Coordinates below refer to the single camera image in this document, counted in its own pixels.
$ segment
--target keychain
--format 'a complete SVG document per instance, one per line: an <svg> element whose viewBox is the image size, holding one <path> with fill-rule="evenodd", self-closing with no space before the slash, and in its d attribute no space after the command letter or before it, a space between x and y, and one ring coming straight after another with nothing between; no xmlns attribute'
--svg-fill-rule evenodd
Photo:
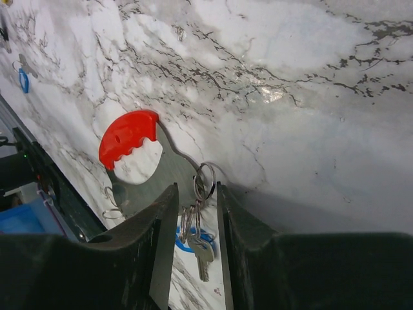
<svg viewBox="0 0 413 310"><path fill-rule="evenodd" d="M16 63L20 64L19 70L15 67ZM27 94L29 91L29 81L27 74L31 73L34 78L37 78L37 73L28 65L26 57L22 54L19 54L19 61L13 61L12 67L14 71L19 74L21 90L23 91L23 93Z"/></svg>
<svg viewBox="0 0 413 310"><path fill-rule="evenodd" d="M175 244L184 252L188 253L193 253L194 250L192 250L189 246L186 246L185 243L182 243L181 240L179 239L179 234L180 234L180 227L178 226L176 228L176 235L175 235ZM191 234L196 234L196 228L191 227L190 229ZM204 239L205 241L211 243L211 246L215 249L215 242L214 242L214 236L211 234L207 233L203 229L201 229L201 239Z"/></svg>

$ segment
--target blue container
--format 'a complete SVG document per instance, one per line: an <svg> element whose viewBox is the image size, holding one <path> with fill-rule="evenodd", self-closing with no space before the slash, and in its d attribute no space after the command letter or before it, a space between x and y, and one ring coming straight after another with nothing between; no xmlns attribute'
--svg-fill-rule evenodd
<svg viewBox="0 0 413 310"><path fill-rule="evenodd" d="M5 234L44 233L30 205L0 212L0 232Z"/></svg>

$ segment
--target key holder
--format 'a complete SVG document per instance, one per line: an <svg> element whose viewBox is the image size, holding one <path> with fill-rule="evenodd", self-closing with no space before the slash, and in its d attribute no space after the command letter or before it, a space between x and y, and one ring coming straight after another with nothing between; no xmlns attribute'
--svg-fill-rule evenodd
<svg viewBox="0 0 413 310"><path fill-rule="evenodd" d="M141 147L145 138L158 141L163 149L155 172L139 185L120 180L114 172L115 162L131 154L134 148ZM112 186L115 203L122 206L122 213L126 217L142 211L162 189L172 183L177 183L179 187L180 210L181 206L189 206L196 199L192 184L196 166L173 147L159 122L158 114L153 111L137 110L117 118L102 137L99 160L105 166L112 184L119 184L126 190L129 203L124 205L124 193Z"/></svg>

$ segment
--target silver key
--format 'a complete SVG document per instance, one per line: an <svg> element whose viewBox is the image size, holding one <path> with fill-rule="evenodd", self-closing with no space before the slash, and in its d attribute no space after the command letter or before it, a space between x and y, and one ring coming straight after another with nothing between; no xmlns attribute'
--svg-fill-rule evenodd
<svg viewBox="0 0 413 310"><path fill-rule="evenodd" d="M199 278L203 282L208 282L208 264L214 261L214 249L212 245L197 236L188 238L188 245L194 251L198 262Z"/></svg>
<svg viewBox="0 0 413 310"><path fill-rule="evenodd" d="M191 205L191 207L188 209L185 209L184 213L181 215L181 228L179 231L179 241L181 243L185 243L189 237L194 214L195 214L195 206Z"/></svg>

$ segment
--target blue ring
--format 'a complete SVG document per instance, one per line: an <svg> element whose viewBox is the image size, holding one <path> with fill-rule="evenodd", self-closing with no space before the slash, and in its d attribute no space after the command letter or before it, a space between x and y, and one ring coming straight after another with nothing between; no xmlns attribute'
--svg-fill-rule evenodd
<svg viewBox="0 0 413 310"><path fill-rule="evenodd" d="M185 244L182 244L182 242L179 240L179 229L180 227L176 227L176 235L175 235L175 244L184 252L188 252L188 253L193 253L194 251L190 248L185 246ZM190 232L192 234L196 233L196 229L195 227L191 227ZM201 239L209 242L212 245L212 248L215 249L215 243L214 243L214 239L213 237L211 237L210 234L208 234L206 231L204 231L203 229L201 229Z"/></svg>
<svg viewBox="0 0 413 310"><path fill-rule="evenodd" d="M21 90L25 94L27 94L28 93L28 76L22 68L19 69L19 82L20 82Z"/></svg>

